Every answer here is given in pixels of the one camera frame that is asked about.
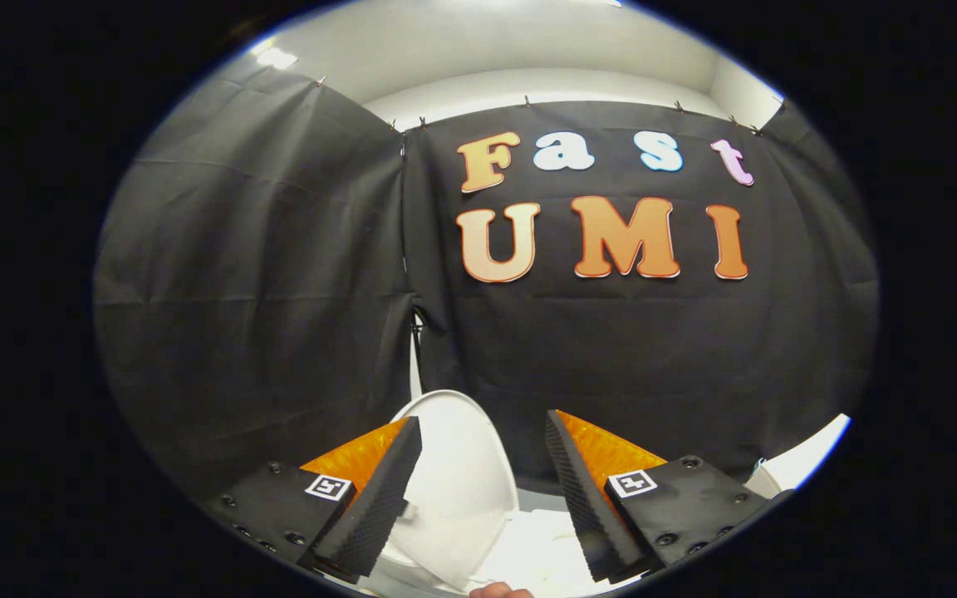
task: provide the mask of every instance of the white ceiling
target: white ceiling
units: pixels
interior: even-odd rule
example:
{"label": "white ceiling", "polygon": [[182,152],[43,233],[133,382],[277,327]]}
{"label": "white ceiling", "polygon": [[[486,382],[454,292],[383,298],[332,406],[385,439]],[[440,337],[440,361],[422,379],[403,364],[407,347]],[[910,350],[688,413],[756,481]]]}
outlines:
{"label": "white ceiling", "polygon": [[649,12],[605,0],[355,0],[288,24],[290,71],[372,102],[486,71],[621,72],[709,94],[718,52]]}

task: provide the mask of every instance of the black fabric backdrop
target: black fabric backdrop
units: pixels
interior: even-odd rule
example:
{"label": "black fabric backdrop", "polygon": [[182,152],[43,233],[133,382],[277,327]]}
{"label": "black fabric backdrop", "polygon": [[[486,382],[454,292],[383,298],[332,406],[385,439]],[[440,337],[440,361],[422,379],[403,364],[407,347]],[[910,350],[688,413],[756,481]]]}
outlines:
{"label": "black fabric backdrop", "polygon": [[140,151],[95,271],[110,388],[197,499],[409,400],[401,134],[329,87],[238,63]]}
{"label": "black fabric backdrop", "polygon": [[[456,148],[506,131],[505,180],[463,194]],[[571,131],[596,163],[546,171],[535,141]],[[668,133],[684,166],[648,170],[634,133]],[[543,446],[547,409],[563,409],[664,458],[695,453],[738,480],[851,413],[865,387],[876,333],[871,249],[807,148],[755,136],[721,119],[648,105],[563,102],[510,106],[433,122],[406,134],[405,256],[425,317],[425,390],[462,390],[486,409],[524,488],[555,491]],[[744,155],[751,187],[734,182],[709,147],[728,140]],[[624,221],[642,197],[670,216],[675,279],[636,270],[580,279],[580,216],[571,199],[607,196]],[[513,252],[503,208],[536,202],[536,257],[521,279],[476,281],[464,271],[455,219],[491,208],[490,254]],[[736,208],[748,277],[721,280],[714,225],[704,209]]]}
{"label": "black fabric backdrop", "polygon": [[[155,131],[107,215],[95,314],[111,389],[166,473],[205,499],[267,459],[307,461],[386,424],[410,397],[415,306],[423,390],[474,397],[524,488],[558,492],[547,409],[744,480],[851,413],[876,326],[858,197],[805,121],[783,110],[768,128],[566,102],[402,139],[329,87],[232,64]],[[648,170],[642,130],[675,137],[683,168]],[[464,197],[456,148],[505,131],[522,137],[505,182]],[[558,131],[582,134],[595,165],[538,169],[535,140]],[[720,139],[755,185],[729,177],[709,147]],[[641,197],[671,201],[680,275],[575,276],[570,201],[583,194],[627,221]],[[534,266],[508,284],[471,279],[455,217],[493,208],[491,255],[504,260],[502,211],[519,202],[542,205]],[[741,214],[747,279],[714,275],[711,204]]]}

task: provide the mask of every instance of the blue letter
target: blue letter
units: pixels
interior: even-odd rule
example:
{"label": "blue letter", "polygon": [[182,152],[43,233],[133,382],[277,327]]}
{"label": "blue letter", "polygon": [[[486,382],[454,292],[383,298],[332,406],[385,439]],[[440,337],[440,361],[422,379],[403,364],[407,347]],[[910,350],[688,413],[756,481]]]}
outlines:
{"label": "blue letter", "polygon": [[634,145],[641,151],[641,162],[652,170],[681,170],[683,160],[677,152],[675,137],[667,133],[641,131],[634,135]]}

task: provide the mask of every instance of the ceiling light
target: ceiling light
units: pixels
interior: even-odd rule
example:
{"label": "ceiling light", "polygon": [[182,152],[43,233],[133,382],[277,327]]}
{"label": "ceiling light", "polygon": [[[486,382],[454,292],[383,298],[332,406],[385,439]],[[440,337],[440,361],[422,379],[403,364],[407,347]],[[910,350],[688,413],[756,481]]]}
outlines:
{"label": "ceiling light", "polygon": [[276,41],[276,38],[274,38],[274,37],[269,37],[268,39],[265,39],[265,41],[259,42],[259,44],[257,44],[257,45],[254,46],[253,48],[251,48],[251,49],[250,49],[250,53],[253,54],[254,56],[261,56],[261,54],[263,53],[263,51],[265,51],[265,50],[271,48],[271,47],[272,47],[272,43],[275,42],[275,41]]}
{"label": "ceiling light", "polygon": [[293,54],[287,54],[283,50],[278,48],[269,48],[261,52],[261,56],[258,56],[258,64],[264,66],[276,67],[277,69],[288,68],[288,66],[296,63],[297,56]]}

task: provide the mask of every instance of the orange letter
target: orange letter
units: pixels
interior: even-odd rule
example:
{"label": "orange letter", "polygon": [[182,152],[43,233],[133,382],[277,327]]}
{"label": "orange letter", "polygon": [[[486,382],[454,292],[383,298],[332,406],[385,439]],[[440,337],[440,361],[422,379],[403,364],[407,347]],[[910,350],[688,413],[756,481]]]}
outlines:
{"label": "orange letter", "polygon": [[460,190],[472,193],[500,185],[504,181],[504,174],[494,173],[493,166],[497,164],[501,168],[507,168],[512,163],[512,152],[509,152],[506,146],[518,145],[519,135],[509,131],[456,148],[456,153],[464,155],[464,170],[468,174],[468,180],[464,181]]}
{"label": "orange letter", "polygon": [[641,198],[630,226],[623,223],[607,197],[580,197],[571,202],[571,209],[582,216],[582,260],[574,266],[578,276],[606,277],[611,273],[611,264],[604,258],[605,247],[619,273],[626,276],[642,245],[645,252],[637,265],[639,275],[679,276],[681,268],[671,247],[671,202],[657,197]]}
{"label": "orange letter", "polygon": [[714,234],[719,240],[719,262],[714,265],[714,275],[741,280],[748,275],[748,266],[741,258],[741,237],[737,234],[741,215],[725,205],[708,205],[706,212],[714,220]]}
{"label": "orange letter", "polygon": [[456,217],[463,232],[464,269],[471,277],[483,282],[512,282],[529,272],[534,265],[534,216],[542,212],[536,203],[517,203],[504,209],[504,216],[512,220],[512,235],[516,249],[507,262],[495,262],[489,255],[489,224],[495,212],[492,209],[472,209]]}

